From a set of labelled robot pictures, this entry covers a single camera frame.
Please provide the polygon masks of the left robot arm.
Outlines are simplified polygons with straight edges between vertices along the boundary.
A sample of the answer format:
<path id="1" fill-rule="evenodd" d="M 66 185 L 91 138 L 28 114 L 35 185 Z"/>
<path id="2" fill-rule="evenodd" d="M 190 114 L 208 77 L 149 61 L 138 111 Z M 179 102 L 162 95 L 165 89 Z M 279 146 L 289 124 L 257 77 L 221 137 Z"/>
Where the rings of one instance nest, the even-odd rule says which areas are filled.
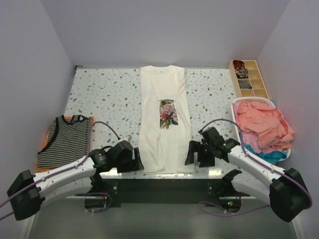
<path id="1" fill-rule="evenodd" d="M 77 194 L 99 195 L 103 191 L 100 174 L 113 168 L 118 173 L 141 170 L 139 149 L 121 140 L 114 146 L 94 149 L 84 157 L 50 171 L 20 172 L 7 191 L 12 215 L 22 221 L 54 200 Z"/>

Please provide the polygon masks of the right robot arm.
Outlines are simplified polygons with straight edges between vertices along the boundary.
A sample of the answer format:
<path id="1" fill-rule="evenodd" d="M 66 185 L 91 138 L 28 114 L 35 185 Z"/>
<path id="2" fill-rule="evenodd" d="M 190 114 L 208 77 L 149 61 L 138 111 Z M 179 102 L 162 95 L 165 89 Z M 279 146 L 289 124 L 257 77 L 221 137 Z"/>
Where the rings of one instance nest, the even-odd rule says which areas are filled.
<path id="1" fill-rule="evenodd" d="M 201 141 L 190 141 L 185 165 L 199 162 L 200 167 L 214 166 L 215 159 L 236 166 L 217 183 L 207 182 L 207 196 L 212 201 L 199 202 L 224 210 L 224 216 L 239 214 L 241 201 L 226 197 L 246 194 L 265 203 L 283 221 L 291 222 L 300 212 L 309 209 L 313 201 L 299 171 L 280 168 L 249 154 L 233 138 L 224 139 L 216 128 L 200 130 Z"/>

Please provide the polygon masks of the white floral print t-shirt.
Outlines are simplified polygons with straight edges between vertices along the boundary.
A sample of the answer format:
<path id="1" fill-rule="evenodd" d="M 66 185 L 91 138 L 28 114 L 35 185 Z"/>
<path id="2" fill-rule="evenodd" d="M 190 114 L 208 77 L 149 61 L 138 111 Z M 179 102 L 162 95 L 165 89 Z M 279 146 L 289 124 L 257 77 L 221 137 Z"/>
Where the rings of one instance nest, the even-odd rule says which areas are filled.
<path id="1" fill-rule="evenodd" d="M 193 173 L 187 163 L 192 129 L 185 69 L 145 66 L 140 69 L 142 119 L 138 147 L 144 173 Z"/>

